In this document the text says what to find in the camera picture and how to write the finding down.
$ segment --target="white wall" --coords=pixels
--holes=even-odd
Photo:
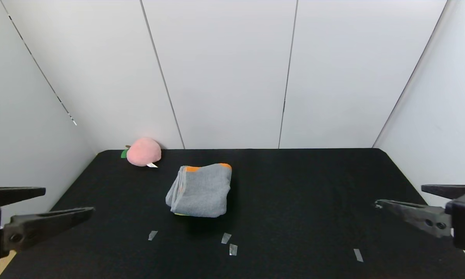
[[[281,148],[370,148],[445,0],[300,0]]]
[[[296,0],[3,2],[101,151],[371,147],[445,0],[299,0],[291,66]]]
[[[52,208],[95,156],[53,93],[0,3],[0,187],[45,187],[46,195],[2,208]]]
[[[377,148],[419,190],[465,184],[465,0],[451,1]],[[448,200],[421,193],[431,205]]]
[[[144,0],[186,148],[277,148],[296,0]]]
[[[183,148],[138,0],[3,0],[95,150]]]

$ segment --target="panel seam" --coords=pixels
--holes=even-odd
[[[441,18],[443,18],[444,11],[446,11],[447,7],[449,6],[449,3],[450,3],[450,0],[446,0],[446,3],[444,4],[443,10],[441,11],[441,14],[439,15],[439,17],[438,17],[438,19],[437,19],[436,25],[434,26],[434,29],[432,30],[431,36],[429,37],[427,43],[425,44],[424,50],[422,51],[422,54],[420,55],[419,60],[417,61],[417,64],[415,65],[415,67],[414,67],[414,69],[413,69],[413,71],[412,71],[412,74],[410,74],[410,77],[408,78],[408,81],[406,82],[405,87],[404,87],[403,90],[401,91],[401,94],[400,94],[400,96],[398,97],[398,100],[397,100],[396,103],[394,104],[394,107],[393,107],[393,109],[391,110],[391,113],[389,113],[389,116],[388,116],[388,118],[386,119],[386,122],[384,122],[384,125],[382,126],[382,129],[381,129],[381,131],[379,132],[379,135],[377,135],[377,138],[376,138],[376,140],[374,141],[374,144],[372,145],[372,148],[376,148],[377,142],[380,140],[380,138],[381,138],[381,136],[382,136],[384,130],[385,130],[386,127],[388,126],[389,121],[391,120],[392,116],[396,113],[397,107],[399,106],[399,104],[400,104],[401,102],[403,102],[404,93],[405,93],[406,89],[408,88],[408,86],[410,85],[411,80],[412,80],[413,76],[415,75],[415,72],[416,72],[417,69],[419,68],[419,65],[420,65],[421,62],[422,62],[422,58],[424,57],[424,54],[425,54],[426,51],[429,49],[429,46],[430,46],[431,41],[432,41],[432,38],[434,37],[434,35],[435,35],[435,33],[436,33],[437,27],[439,26],[439,23],[440,23],[440,21],[441,21]]]
[[[22,43],[24,44],[24,46],[26,46],[26,49],[28,50],[29,52],[29,55],[31,55],[31,58],[33,59],[34,63],[36,64],[36,67],[38,67],[39,71],[41,72],[41,75],[43,76],[43,78],[45,79],[45,81],[48,83],[48,86],[50,86],[50,89],[52,90],[52,92],[55,94],[55,97],[57,97],[57,99],[59,100],[60,104],[62,105],[62,107],[64,108],[65,112],[67,113],[67,115],[69,116],[69,118],[72,120],[72,122],[74,123],[74,125],[77,126],[77,123],[76,121],[73,119],[73,117],[71,116],[71,114],[69,113],[69,111],[67,110],[67,108],[65,107],[64,103],[62,103],[62,100],[60,100],[59,98],[59,95],[57,94],[57,92],[55,91],[55,89],[53,88],[52,84],[50,83],[50,81],[48,80],[47,76],[45,76],[45,73],[43,72],[43,70],[41,69],[41,67],[39,66],[38,62],[36,61],[36,58],[34,58],[34,55],[33,53],[31,52],[31,50],[29,49],[29,46],[26,44],[26,41],[24,41],[24,38],[22,37],[21,33],[19,32],[19,30],[17,29],[17,26],[15,25],[14,23],[14,20],[12,19],[11,15],[9,14],[9,11],[7,10],[7,7],[5,7],[5,4],[3,3],[2,0],[0,0],[0,3],[2,4],[2,7],[5,9],[5,12],[7,13],[7,16],[9,17],[12,25],[14,26],[17,34],[19,35],[20,39],[22,40]]]
[[[277,143],[277,149],[281,148],[282,123],[284,122],[284,110],[286,109],[286,95],[288,93],[289,69],[291,68],[291,55],[293,54],[293,41],[295,39],[294,30],[296,28],[296,16],[298,14],[298,1],[299,0],[296,0],[296,7],[294,9],[293,33],[291,34],[291,47],[289,48],[288,73],[286,75],[286,88],[284,89],[284,102],[282,103],[281,128],[279,129],[279,142]]]
[[[158,58],[157,47],[155,46],[155,42],[153,41],[153,35],[150,29],[150,24],[148,23],[148,18],[146,16],[146,11],[145,11],[145,6],[143,5],[143,0],[140,0],[140,5],[141,5],[141,11],[143,11],[143,17],[145,18],[146,28],[148,29],[148,34],[152,42],[153,52],[155,53],[155,57],[157,58],[157,64],[158,64],[158,68],[160,69],[160,75],[162,76],[162,81],[164,82],[164,87],[167,93],[167,98],[169,99],[170,109],[172,109],[172,114],[174,115],[174,121],[176,122],[177,132],[179,133],[179,137],[181,138],[183,149],[186,149],[186,146],[184,145],[183,135],[181,134],[181,129],[179,128],[179,123],[177,122],[176,112],[174,111],[174,106],[172,104],[171,95],[169,94],[169,88],[167,88],[167,82],[165,81],[164,71],[162,71],[162,65],[160,64],[160,59]]]

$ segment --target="green leaf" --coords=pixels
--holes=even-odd
[[[121,158],[127,158],[127,151],[128,151],[128,150],[129,150],[129,148],[126,149],[126,150],[123,150],[123,152],[122,152],[122,154],[121,154]]]

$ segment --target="wall panel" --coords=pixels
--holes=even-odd
[[[445,0],[300,0],[281,148],[370,148]]]
[[[144,0],[186,148],[277,148],[295,0]]]
[[[183,148],[138,0],[4,4],[96,150],[141,136]]]

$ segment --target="screw hole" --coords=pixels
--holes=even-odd
[[[437,226],[439,229],[445,229],[445,228],[446,228],[446,224],[445,224],[445,223],[438,223],[438,224],[436,224],[436,226]]]

